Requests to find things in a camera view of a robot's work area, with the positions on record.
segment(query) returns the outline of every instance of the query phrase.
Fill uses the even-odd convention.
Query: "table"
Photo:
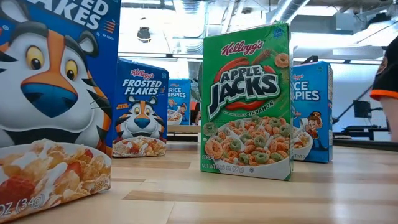
[[[330,164],[295,162],[290,182],[200,172],[197,144],[114,159],[112,189],[18,224],[396,224],[398,152],[335,147]]]

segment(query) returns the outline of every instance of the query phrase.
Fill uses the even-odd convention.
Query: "frosted flakes box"
[[[289,26],[206,37],[201,170],[289,180]]]
[[[191,80],[170,79],[167,124],[190,125]]]
[[[293,157],[298,161],[330,162],[333,157],[333,70],[317,62],[293,68]]]
[[[119,14],[0,0],[0,223],[110,188]]]
[[[165,155],[168,81],[163,68],[119,59],[113,157]]]

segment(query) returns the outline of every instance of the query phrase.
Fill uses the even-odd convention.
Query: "tony the tiger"
[[[0,16],[16,24],[0,46],[0,147],[49,139],[104,150],[111,107],[87,67],[99,54],[93,34],[61,35],[18,0],[0,0]]]
[[[116,121],[119,140],[137,136],[162,139],[165,131],[163,119],[154,110],[157,98],[152,96],[149,101],[127,98],[132,103],[130,110]]]

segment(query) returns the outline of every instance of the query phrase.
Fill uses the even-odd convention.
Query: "monitor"
[[[354,100],[354,116],[356,118],[372,118],[370,102]]]

